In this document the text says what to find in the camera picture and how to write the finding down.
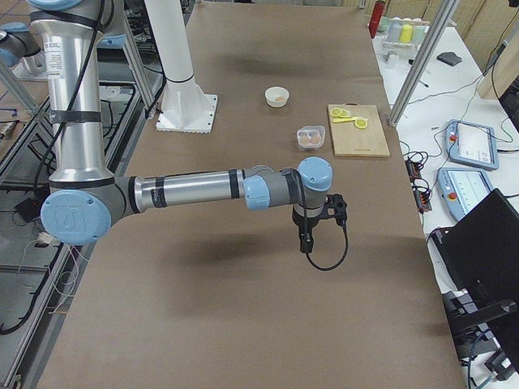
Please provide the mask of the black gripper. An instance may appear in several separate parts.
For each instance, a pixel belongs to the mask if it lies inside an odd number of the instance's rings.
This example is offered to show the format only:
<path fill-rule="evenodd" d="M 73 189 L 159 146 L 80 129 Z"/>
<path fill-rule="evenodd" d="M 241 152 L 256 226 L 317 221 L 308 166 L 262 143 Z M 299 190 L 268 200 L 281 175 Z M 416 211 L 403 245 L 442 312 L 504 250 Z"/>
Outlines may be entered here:
<path fill-rule="evenodd" d="M 321 220 L 334 219 L 347 236 L 347 203 L 341 194 L 328 194 L 321 207 L 310 209 L 296 204 L 292 212 L 292 220 L 298 226 L 300 251 L 311 253 L 314 239 L 312 229 Z"/>

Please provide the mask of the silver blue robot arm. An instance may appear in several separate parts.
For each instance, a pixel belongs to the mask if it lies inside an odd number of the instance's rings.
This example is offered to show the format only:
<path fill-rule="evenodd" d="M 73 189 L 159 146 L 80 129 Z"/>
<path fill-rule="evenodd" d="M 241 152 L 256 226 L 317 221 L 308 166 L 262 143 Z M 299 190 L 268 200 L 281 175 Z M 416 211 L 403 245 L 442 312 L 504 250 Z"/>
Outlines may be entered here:
<path fill-rule="evenodd" d="M 49 150 L 56 168 L 41 223 L 58 241 L 85 246 L 121 219 L 149 208 L 243 199 L 251 210 L 291 205 L 300 250 L 313 248 L 313 228 L 334 219 L 345 229 L 345 200 L 331 194 L 332 166 L 311 156 L 295 169 L 267 166 L 142 178 L 127 176 L 134 142 L 110 169 L 99 90 L 97 44 L 125 23 L 120 1 L 32 1 L 32 28 L 44 43 L 49 86 Z"/>

